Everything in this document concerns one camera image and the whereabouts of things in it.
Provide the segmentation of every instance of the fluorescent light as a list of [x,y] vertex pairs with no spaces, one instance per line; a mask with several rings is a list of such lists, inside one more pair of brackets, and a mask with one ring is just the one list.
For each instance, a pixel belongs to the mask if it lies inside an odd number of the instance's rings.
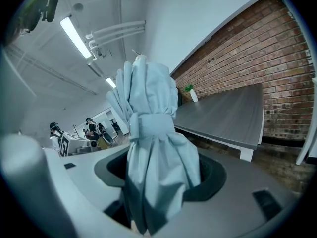
[[72,22],[70,21],[69,17],[63,19],[60,22],[60,25],[62,26],[62,28],[64,29],[66,34],[69,36],[71,41],[78,48],[80,53],[82,53],[85,58],[91,57],[91,53],[89,52],[89,50],[85,46],[84,42],[80,39],[80,37],[79,37],[75,27],[73,26]]
[[110,86],[112,86],[112,88],[117,87],[117,86],[114,84],[114,82],[111,80],[111,78],[106,78],[106,81],[108,82],[108,84],[109,84]]

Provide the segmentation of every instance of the gray table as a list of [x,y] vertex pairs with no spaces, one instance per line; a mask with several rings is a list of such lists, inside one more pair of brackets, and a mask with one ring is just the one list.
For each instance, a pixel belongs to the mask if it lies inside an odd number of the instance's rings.
[[262,85],[250,85],[189,101],[176,111],[177,129],[241,151],[251,161],[263,134]]

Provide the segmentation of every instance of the green plant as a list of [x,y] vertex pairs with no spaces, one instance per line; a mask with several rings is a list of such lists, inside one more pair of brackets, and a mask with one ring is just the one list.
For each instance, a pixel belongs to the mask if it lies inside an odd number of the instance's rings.
[[194,89],[193,85],[185,86],[185,92],[190,92],[190,90]]

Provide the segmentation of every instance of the ceiling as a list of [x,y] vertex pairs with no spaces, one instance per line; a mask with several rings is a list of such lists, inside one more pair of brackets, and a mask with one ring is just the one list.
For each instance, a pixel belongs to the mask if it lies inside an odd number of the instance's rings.
[[[81,3],[82,11],[75,11],[74,4]],[[59,0],[52,23],[39,21],[34,31],[18,38],[7,47],[7,53],[18,72],[37,95],[35,108],[52,116],[112,88],[106,77],[114,77],[126,60],[133,61],[132,49],[139,50],[142,34],[120,39],[103,48],[107,56],[95,62],[103,72],[100,78],[87,66],[86,59],[77,50],[59,22],[71,15],[78,34],[83,41],[91,32],[119,23],[144,20],[144,0]],[[41,125],[47,130],[43,117]],[[26,134],[38,133],[36,126],[28,126]]]

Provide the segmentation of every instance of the folded fabric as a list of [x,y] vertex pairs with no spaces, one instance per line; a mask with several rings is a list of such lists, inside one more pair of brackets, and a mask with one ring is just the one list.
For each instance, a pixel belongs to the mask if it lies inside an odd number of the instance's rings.
[[107,99],[130,129],[125,193],[138,230],[151,234],[181,210],[200,184],[197,148],[176,133],[177,88],[168,68],[144,55],[118,70]]

